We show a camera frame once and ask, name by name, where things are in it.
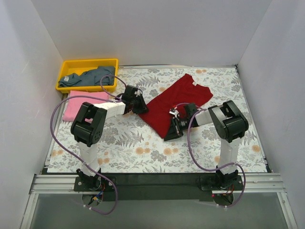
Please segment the red t shirt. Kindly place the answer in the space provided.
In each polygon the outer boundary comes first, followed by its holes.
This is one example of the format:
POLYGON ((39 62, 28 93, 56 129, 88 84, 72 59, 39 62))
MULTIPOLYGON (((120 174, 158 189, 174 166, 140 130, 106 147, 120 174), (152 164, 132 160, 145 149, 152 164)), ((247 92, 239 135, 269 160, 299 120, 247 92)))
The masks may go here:
POLYGON ((194 103, 197 106, 206 104, 213 94, 205 86, 196 84, 191 75, 185 74, 159 96, 148 104, 148 112, 139 117, 147 123, 161 138, 165 138, 170 129, 169 111, 180 103, 194 103))

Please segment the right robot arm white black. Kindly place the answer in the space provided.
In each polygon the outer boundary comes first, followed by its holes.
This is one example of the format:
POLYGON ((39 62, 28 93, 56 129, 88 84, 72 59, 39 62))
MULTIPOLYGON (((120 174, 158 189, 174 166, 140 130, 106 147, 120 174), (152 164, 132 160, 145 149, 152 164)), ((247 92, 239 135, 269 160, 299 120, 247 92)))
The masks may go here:
POLYGON ((249 128, 249 123, 236 104, 230 100, 221 105, 215 105, 208 109, 203 109, 194 103, 182 103, 186 112, 186 117, 180 117, 177 104, 170 108, 172 115, 169 130, 164 141, 170 141, 183 136, 187 131, 187 144, 190 156, 198 168, 205 172, 216 172, 219 174, 216 185, 220 189, 228 189, 233 184, 231 175, 237 175, 238 169, 242 172, 241 165, 237 163, 239 145, 249 128), (220 159, 215 169, 207 169, 197 163, 193 156, 190 142, 191 128, 213 124, 218 136, 221 139, 220 159))

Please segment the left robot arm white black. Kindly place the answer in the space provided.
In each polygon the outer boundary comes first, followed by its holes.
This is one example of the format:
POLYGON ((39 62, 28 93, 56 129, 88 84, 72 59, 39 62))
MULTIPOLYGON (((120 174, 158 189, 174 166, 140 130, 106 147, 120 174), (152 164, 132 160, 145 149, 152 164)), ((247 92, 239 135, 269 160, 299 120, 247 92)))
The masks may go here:
POLYGON ((101 178, 96 176, 98 164, 97 143, 99 142, 105 121, 108 118, 124 115, 132 111, 144 114, 149 111, 142 91, 134 86, 126 86, 124 93, 112 102, 91 104, 84 102, 71 126, 71 133, 77 142, 82 159, 82 168, 77 170, 80 177, 85 177, 85 185, 96 191, 101 187, 101 178))

